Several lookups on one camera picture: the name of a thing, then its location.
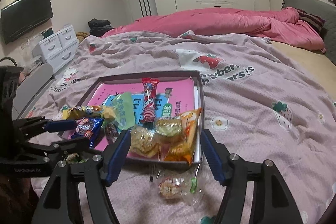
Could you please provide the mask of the black green pea packet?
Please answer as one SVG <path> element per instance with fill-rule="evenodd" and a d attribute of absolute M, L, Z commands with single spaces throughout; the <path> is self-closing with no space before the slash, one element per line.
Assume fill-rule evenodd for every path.
<path fill-rule="evenodd" d="M 78 153 L 71 153 L 69 154 L 65 161 L 68 164 L 79 164 L 79 163 L 84 163 L 87 162 L 88 159 L 84 158 L 82 155 L 78 154 Z"/>

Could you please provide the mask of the black wall television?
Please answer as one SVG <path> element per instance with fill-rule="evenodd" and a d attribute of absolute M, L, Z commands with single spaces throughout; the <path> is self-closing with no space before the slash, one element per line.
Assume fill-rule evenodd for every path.
<path fill-rule="evenodd" d="M 51 0 L 17 0 L 1 9 L 3 42 L 15 42 L 22 35 L 53 18 Z"/>

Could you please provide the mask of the blue oreo packet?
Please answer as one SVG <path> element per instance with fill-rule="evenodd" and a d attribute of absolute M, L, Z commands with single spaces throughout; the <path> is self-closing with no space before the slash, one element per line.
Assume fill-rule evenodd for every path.
<path fill-rule="evenodd" d="M 77 123 L 77 127 L 71 135 L 71 139 L 86 137 L 90 141 L 90 147 L 94 148 L 103 121 L 103 118 L 97 117 L 81 119 Z"/>

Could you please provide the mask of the striped dark pillow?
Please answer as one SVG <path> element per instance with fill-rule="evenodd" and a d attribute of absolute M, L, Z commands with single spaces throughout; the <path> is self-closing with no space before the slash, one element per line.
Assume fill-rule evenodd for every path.
<path fill-rule="evenodd" d="M 299 14 L 299 19 L 311 26 L 311 28 L 313 28 L 316 33 L 318 33 L 319 35 L 325 33 L 324 25 L 326 20 L 322 19 L 317 15 L 309 14 L 301 9 L 297 9 L 297 11 Z"/>

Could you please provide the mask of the pink Chinese workbook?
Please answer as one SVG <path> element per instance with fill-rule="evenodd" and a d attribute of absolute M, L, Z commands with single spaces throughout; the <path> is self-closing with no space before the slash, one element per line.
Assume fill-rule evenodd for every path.
<path fill-rule="evenodd" d="M 144 77 L 134 83 L 96 84 L 86 105 L 111 108 L 115 114 L 102 120 L 100 132 L 92 132 L 93 147 L 103 150 L 122 130 L 130 130 L 129 157 L 191 161 L 202 113 L 195 89 L 192 77 L 171 81 Z"/>

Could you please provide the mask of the pink quilt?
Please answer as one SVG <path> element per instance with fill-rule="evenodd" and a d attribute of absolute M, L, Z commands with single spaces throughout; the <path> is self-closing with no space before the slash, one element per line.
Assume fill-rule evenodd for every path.
<path fill-rule="evenodd" d="M 150 31 L 178 37 L 192 31 L 196 35 L 246 34 L 270 38 L 276 42 L 309 51 L 326 51 L 319 27 L 300 18 L 301 11 L 288 7 L 280 11 L 252 11 L 230 8 L 206 8 L 175 12 L 169 15 L 146 16 L 132 24 L 119 26 L 103 37 L 132 31 Z"/>

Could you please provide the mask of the orange rice cracker packet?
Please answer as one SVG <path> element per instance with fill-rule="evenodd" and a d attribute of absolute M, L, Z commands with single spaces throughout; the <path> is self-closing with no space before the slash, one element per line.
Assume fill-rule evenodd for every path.
<path fill-rule="evenodd" d="M 182 120 L 183 139 L 170 146 L 164 161 L 185 161 L 191 165 L 195 151 L 195 139 L 198 130 L 198 120 L 202 108 L 182 113 L 179 118 Z"/>

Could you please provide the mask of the clear green cake packet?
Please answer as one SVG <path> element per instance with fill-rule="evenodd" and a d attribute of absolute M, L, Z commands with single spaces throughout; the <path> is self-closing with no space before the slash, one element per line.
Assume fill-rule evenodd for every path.
<path fill-rule="evenodd" d="M 182 120 L 179 117 L 161 117 L 154 120 L 155 133 L 173 137 L 183 133 Z"/>

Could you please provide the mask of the dark shallow box tray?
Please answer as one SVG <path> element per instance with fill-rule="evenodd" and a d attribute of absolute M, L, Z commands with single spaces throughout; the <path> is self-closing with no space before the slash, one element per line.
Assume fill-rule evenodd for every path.
<path fill-rule="evenodd" d="M 100 77 L 78 102 L 79 106 L 109 106 L 116 110 L 117 131 L 131 131 L 128 162 L 174 168 L 202 162 L 204 104 L 197 71 Z"/>

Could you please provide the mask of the yellow wafer bar packet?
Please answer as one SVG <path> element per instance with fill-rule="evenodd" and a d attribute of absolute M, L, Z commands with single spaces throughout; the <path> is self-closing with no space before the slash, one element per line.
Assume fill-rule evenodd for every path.
<path fill-rule="evenodd" d="M 102 106 L 76 106 L 62 111 L 62 118 L 65 120 L 100 117 L 103 112 Z"/>

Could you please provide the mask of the red candy tube packet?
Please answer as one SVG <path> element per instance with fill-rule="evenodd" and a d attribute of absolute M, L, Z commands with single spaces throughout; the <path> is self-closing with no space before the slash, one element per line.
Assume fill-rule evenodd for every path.
<path fill-rule="evenodd" d="M 156 117 L 155 114 L 155 100 L 157 96 L 158 79 L 143 78 L 143 108 L 141 123 L 150 124 L 153 123 Z"/>

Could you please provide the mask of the clear meat floss cake packet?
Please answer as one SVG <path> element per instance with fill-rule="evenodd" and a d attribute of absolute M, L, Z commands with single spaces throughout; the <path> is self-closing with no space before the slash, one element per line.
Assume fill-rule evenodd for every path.
<path fill-rule="evenodd" d="M 159 143 L 154 139 L 154 132 L 139 125 L 134 125 L 130 131 L 130 152 L 152 158 L 159 151 Z"/>

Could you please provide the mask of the small brown candy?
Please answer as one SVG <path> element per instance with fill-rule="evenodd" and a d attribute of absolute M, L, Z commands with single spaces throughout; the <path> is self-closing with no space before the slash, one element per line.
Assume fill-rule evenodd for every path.
<path fill-rule="evenodd" d="M 105 126 L 104 133 L 108 144 L 115 143 L 119 136 L 117 126 L 113 123 L 109 123 Z"/>

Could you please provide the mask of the clear nougat cracker packet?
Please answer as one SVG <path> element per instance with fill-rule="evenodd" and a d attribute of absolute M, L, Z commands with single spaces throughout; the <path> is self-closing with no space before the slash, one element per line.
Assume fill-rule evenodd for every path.
<path fill-rule="evenodd" d="M 182 201 L 196 206 L 203 198 L 202 181 L 192 172 L 160 170 L 153 178 L 154 191 L 164 201 Z"/>

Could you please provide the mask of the green pouch with yellow cake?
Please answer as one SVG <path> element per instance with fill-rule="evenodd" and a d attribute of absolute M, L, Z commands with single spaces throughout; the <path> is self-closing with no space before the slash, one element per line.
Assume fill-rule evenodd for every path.
<path fill-rule="evenodd" d="M 109 95 L 102 105 L 116 110 L 115 124 L 119 131 L 127 130 L 135 125 L 133 98 L 130 92 L 124 92 L 116 96 Z"/>

